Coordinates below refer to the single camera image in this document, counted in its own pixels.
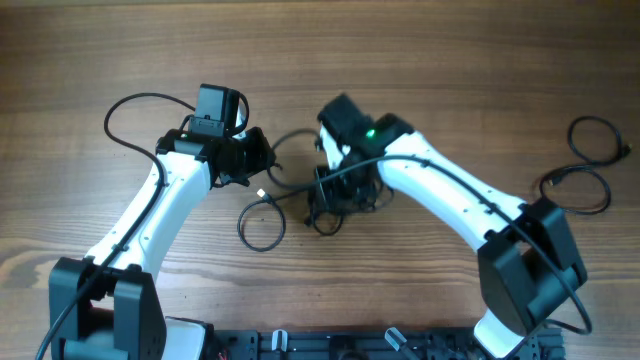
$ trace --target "black mounting plate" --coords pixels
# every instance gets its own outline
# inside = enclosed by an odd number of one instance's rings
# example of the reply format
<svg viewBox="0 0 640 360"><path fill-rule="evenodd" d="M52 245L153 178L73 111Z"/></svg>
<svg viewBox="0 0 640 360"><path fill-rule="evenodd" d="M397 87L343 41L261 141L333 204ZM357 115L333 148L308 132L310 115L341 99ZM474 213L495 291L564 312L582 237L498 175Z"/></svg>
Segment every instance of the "black mounting plate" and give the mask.
<svg viewBox="0 0 640 360"><path fill-rule="evenodd" d="M441 328L427 332L403 332L407 345L421 360L488 360L473 339L473 328ZM289 333L286 352L271 350L272 333L216 330L215 338L233 360L347 360L344 348L366 354L362 359L406 360L384 339L383 332L297 332ZM542 329L532 336L510 360L564 360L564 341L560 329Z"/></svg>

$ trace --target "black plastic part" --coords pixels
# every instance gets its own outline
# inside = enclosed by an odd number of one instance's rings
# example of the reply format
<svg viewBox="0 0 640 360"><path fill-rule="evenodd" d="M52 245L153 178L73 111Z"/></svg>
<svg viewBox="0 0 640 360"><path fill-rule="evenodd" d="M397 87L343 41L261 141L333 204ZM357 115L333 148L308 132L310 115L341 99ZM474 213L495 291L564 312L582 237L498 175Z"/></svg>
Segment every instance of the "black plastic part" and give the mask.
<svg viewBox="0 0 640 360"><path fill-rule="evenodd" d="M348 145L350 155L361 153L364 159L383 156L389 144L403 134L413 133L413 127L394 114L386 114L374 123L345 94L328 103L318 114L318 121L338 147Z"/></svg>
<svg viewBox="0 0 640 360"><path fill-rule="evenodd" d="M53 323L85 279L97 268L89 261L61 258L49 276ZM113 296L114 310L90 300ZM53 359L161 359L167 330L153 278L139 267L109 269L81 299L51 343Z"/></svg>
<svg viewBox="0 0 640 360"><path fill-rule="evenodd" d="M243 139L235 139L172 129L158 140L156 153L175 151L206 161L211 187L231 183L249 186L249 178L273 166L276 156L260 128L251 128L245 135Z"/></svg>
<svg viewBox="0 0 640 360"><path fill-rule="evenodd" d="M349 166L350 163L343 161L342 165L341 168ZM330 174L332 171L327 166L318 166L314 172L316 179ZM371 169L363 169L363 173L346 174L309 189L309 216L305 219L305 225L313 226L323 236L331 236L340 230L346 216L355 212L372 211L378 195L374 181L377 178L374 165ZM317 226L316 220L323 215L336 217L333 229L321 229Z"/></svg>
<svg viewBox="0 0 640 360"><path fill-rule="evenodd" d="M406 349L423 360L493 359L474 340L473 328L403 332ZM233 360L406 360L384 339L383 332L289 333L287 351L271 350L272 333L216 331L215 342ZM530 337L510 360L564 360L559 329L543 329Z"/></svg>
<svg viewBox="0 0 640 360"><path fill-rule="evenodd" d="M189 131L215 137L237 134L234 129L239 100L240 93L236 90L209 84L200 85L196 111L189 121Z"/></svg>
<svg viewBox="0 0 640 360"><path fill-rule="evenodd" d="M318 114L318 121L327 129L338 146L349 145L353 139L365 136L373 126L346 94L333 99Z"/></svg>
<svg viewBox="0 0 640 360"><path fill-rule="evenodd" d="M516 224L524 229L560 269L575 291L587 281L587 272L569 231L564 211L546 198L522 208ZM568 298L568 294L533 249L521 254L515 231L509 226L486 234L478 250L482 297L500 321L525 336Z"/></svg>

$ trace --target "black cable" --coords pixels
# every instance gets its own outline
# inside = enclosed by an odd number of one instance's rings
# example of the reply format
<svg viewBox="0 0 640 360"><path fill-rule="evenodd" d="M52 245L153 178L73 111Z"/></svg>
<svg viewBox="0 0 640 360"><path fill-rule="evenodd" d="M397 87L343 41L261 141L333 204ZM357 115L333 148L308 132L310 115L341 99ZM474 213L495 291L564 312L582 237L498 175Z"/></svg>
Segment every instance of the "black cable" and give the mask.
<svg viewBox="0 0 640 360"><path fill-rule="evenodd" d="M247 114L245 115L244 121L242 122L242 124L240 124L240 126L230 129L228 131L225 131L224 136L226 137L231 137L231 136L240 134L241 132L244 131L244 129L247 128L247 124L249 123L249 101L247 101L246 96L244 96L244 94L241 92L238 92L238 96L240 97L242 102L244 102L244 108L245 110L247 110Z"/></svg>
<svg viewBox="0 0 640 360"><path fill-rule="evenodd" d="M271 150L272 153L275 153L276 149L278 148L278 146L282 145L283 142L291 139L292 137L298 136L298 135L302 135L302 134L311 134L311 135L315 135L316 137L316 145L321 144L322 143L322 138L320 137L320 134L315 131L314 129L298 129L298 130L294 130L286 135L284 135L283 137L281 137L280 139L278 139L273 146L271 146ZM268 158L267 159L267 164L270 164L273 161L273 158ZM274 183L278 184L273 177L273 174L271 173L271 168L267 167L267 175L269 175L269 178L271 179L271 181L273 181Z"/></svg>
<svg viewBox="0 0 640 360"><path fill-rule="evenodd" d="M53 340L53 337L55 336L56 332L60 329L60 326L64 322L64 319L69 315L71 310L73 310L73 308L78 304L78 302L82 298L87 296L88 292L94 286L95 282L102 275L104 270L116 258L116 256L118 256L118 254L122 251L122 249L125 247L125 245L129 241L131 236L138 229L138 226L140 226L140 224L144 221L145 217L149 214L149 212L153 208L154 204L158 200L158 197L160 196L160 193L162 192L162 187L164 186L164 168L162 167L162 163L160 162L160 160L158 160L158 158L155 155L153 155L152 153L148 152L147 150L117 138L109 130L109 119L111 118L111 115L113 114L113 112L120 105L124 104L125 102L133 100L133 99L141 98L141 97L159 97L159 98L162 98L162 99L171 100L171 101L174 101L174 102L176 102L176 103L178 103L180 105L185 106L186 108L190 109L191 111L195 111L195 108L193 106L187 104L186 102L184 102L184 101L182 101L180 99L176 99L176 98L174 98L172 96L169 96L169 95L157 94L157 93L139 93L139 94L130 95L130 96L125 97L124 99L121 99L120 101L115 103L111 107L111 109L109 109L109 111L107 112L107 115L104 117L104 132L105 132L105 134L107 134L107 136L111 140L117 142L118 144L120 144L120 145L122 145L124 147L127 147L129 149L135 150L135 151L145 155L149 159L151 159L151 161L153 161L153 163L155 164L156 168L158 169L158 182L157 182L157 185L156 185L156 189L153 192L153 195L151 196L151 199L149 200L149 202L147 203L145 208L142 210L142 212L140 213L138 218L131 225L129 230L127 230L127 232L124 234L122 239L118 242L118 244L113 247L111 253L105 258L105 260L102 262L102 264L100 264L100 266L98 266L96 268L96 270L91 274L91 276L89 276L89 278L84 282L84 284L80 287L80 289L78 289L78 292L76 293L76 295L69 302L69 304L62 310L62 312L60 313L60 315L58 316L56 321L53 323L53 325L51 325L51 327L49 328L49 331L47 332L47 334L45 335L44 339L42 340L42 344L40 345L40 348L39 348L39 350L38 350L38 352L36 354L36 360L41 360L41 359L44 358L44 355L45 355L45 353L47 351L47 348L49 347L49 344Z"/></svg>
<svg viewBox="0 0 640 360"><path fill-rule="evenodd" d="M573 131L575 130L576 125L578 125L583 121L599 122L601 124L606 125L613 132L616 138L616 153L611 158L602 160L602 161L594 160L587 157L582 152L580 152L580 150L578 150L575 143L573 142ZM629 155L629 153L631 153L631 145L624 144L622 142L622 136L620 135L620 131L618 131L618 129L612 123L597 116L581 116L573 120L573 122L571 122L571 125L569 125L569 130L567 132L567 142L569 143L569 147L571 148L571 151L573 151L573 153L576 154L576 156L584 160L584 163L559 167L543 175L540 178L540 184L538 185L540 195L542 197L549 199L549 197L545 192L545 184L548 184L550 186L555 186L555 185L558 185L567 175L577 173L577 172L583 172L583 173L590 174L600 182L605 195L603 201L599 205L596 205L593 208L593 210L579 210L576 208L562 207L558 204L556 205L563 208L564 211L568 213L576 214L576 215L595 215L607 210L609 205L611 205L611 188L609 187L609 184L607 183L607 181L600 174L595 172L594 169L598 167L613 165L618 161L622 160L627 155Z"/></svg>
<svg viewBox="0 0 640 360"><path fill-rule="evenodd" d="M336 178L339 178L342 175L345 175L353 170L356 170L358 168L361 168L363 166L367 166L367 165L371 165L371 164L375 164L379 161L389 161L389 160L413 160L413 161L417 161L417 162L424 162L426 160L424 159L420 159L418 157L415 157L413 155L387 155L387 156L379 156L379 157L375 157L375 158L371 158L371 159L367 159L367 160L363 160L359 163L353 164L351 166L348 166L344 169L338 170L334 173L332 173L331 175L327 175L325 177L322 177L320 179L317 179L315 181L312 182L308 182L308 183L299 183L299 184L285 184L283 182L281 182L280 180L276 179L275 177L272 178L271 180L273 180L273 182L276 183L276 185L283 187L285 189L291 189L291 190L300 190L300 191L304 191L306 189L310 189L313 187L316 187L322 183L325 183L329 180L333 180Z"/></svg>
<svg viewBox="0 0 640 360"><path fill-rule="evenodd" d="M244 210L242 210L242 212L240 213L240 216L238 216L238 223L236 225L236 230L238 231L238 237L240 238L240 241L242 241L242 243L244 244L244 246L246 246L247 248L256 251L256 252L266 252L269 250L272 250L273 248L275 248L276 246L278 246L280 244L280 242L282 241L282 239L284 238L284 234L287 230L287 219L284 215L284 212L282 212L282 209L280 208L280 206L278 206L278 204L276 204L276 201L280 201L283 199L286 199L288 197L292 197L294 195L297 195L301 192L303 192L304 190L299 190L299 191L293 191L290 192L286 195L282 195L276 198L271 198L271 196L269 194L265 194L263 196L262 199L258 200L258 201L254 201L251 204L247 205L247 207L244 208ZM249 242L247 241L247 239L244 236L244 231L242 230L242 218L244 217L244 215L247 213L247 211L249 211L249 209L251 209L252 207L256 206L256 205L260 205L260 204L269 204L271 205L277 212L278 215L280 216L280 235L278 235L278 238L276 239L276 241L274 241L271 245L263 247L263 248L259 248L259 247L255 247L251 244L249 244Z"/></svg>
<svg viewBox="0 0 640 360"><path fill-rule="evenodd" d="M330 214L330 215L333 215L333 216L338 218L338 222L333 227L333 229L331 229L329 231L324 231L324 230L320 229L320 227L318 226L316 221L318 220L318 218L322 214ZM344 219L346 217L347 217L347 214L341 214L341 213L330 211L330 210L322 210L322 211L318 211L318 212L312 211L311 215L309 216L309 221L310 221L310 225L313 226L313 228L316 230L316 232L318 234L320 234L322 236L333 236L333 235L337 234L338 231L340 231L340 229L342 229L342 224L344 224Z"/></svg>
<svg viewBox="0 0 640 360"><path fill-rule="evenodd" d="M178 128L178 130L180 130L180 132L182 132L184 130L185 125L187 125L187 123L189 122L189 120L191 120L193 118L193 115L187 115L184 117L184 120L182 120L182 124L180 124L180 127Z"/></svg>

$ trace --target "wooden surface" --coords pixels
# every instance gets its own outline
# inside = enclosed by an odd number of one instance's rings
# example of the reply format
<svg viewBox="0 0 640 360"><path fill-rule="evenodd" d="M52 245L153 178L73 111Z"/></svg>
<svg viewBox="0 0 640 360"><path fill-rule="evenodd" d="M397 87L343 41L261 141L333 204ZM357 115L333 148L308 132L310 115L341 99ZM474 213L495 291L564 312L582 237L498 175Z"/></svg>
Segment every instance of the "wooden surface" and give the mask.
<svg viewBox="0 0 640 360"><path fill-rule="evenodd" d="M480 179L533 200L536 177L577 160L565 143L573 118L604 116L640 143L638 15L630 3L498 1L0 10L0 358L33 356L52 266L101 239L148 173L146 158L103 134L118 99L156 91L193 103L202 82L229 86L273 142L316 128L321 107L347 91L363 111L397 113ZM113 131L153 149L185 114L137 101L118 110ZM602 128L580 135L597 154L611 148ZM278 155L287 180L310 179L323 160L302 138ZM595 327L566 336L570 359L640 353L639 165L632 154L602 170L607 213L569 216ZM573 184L562 199L599 199L591 180ZM484 313L474 254L406 196L331 238L304 227L305 200L292 199L285 240L256 254L235 224L260 187L281 193L259 175L194 209L158 279L166 315L271 330L469 326ZM253 212L247 231L267 244L275 214ZM578 321L568 304L554 316Z"/></svg>

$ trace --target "plug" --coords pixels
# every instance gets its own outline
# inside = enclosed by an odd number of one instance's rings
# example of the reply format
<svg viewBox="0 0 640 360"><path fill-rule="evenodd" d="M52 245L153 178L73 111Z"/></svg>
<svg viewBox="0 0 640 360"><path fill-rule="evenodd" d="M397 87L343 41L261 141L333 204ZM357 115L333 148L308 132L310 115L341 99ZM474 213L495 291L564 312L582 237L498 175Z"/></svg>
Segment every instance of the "plug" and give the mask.
<svg viewBox="0 0 640 360"><path fill-rule="evenodd" d="M562 182L562 180L564 179L565 176L567 176L567 173L565 173L565 172L560 173L559 175L551 177L551 179L549 179L549 181L547 181L547 183L550 186L556 186L556 185L558 185L558 184L560 184Z"/></svg>
<svg viewBox="0 0 640 360"><path fill-rule="evenodd" d="M627 155L631 154L632 148L633 148L633 144L625 144L622 147L622 154L620 155L620 158L625 158L627 157Z"/></svg>
<svg viewBox="0 0 640 360"><path fill-rule="evenodd" d="M260 196L262 198L262 200L264 200L265 202L271 204L271 202L273 201L273 198L271 197L271 195L267 194L264 190L260 189L257 192L258 196Z"/></svg>

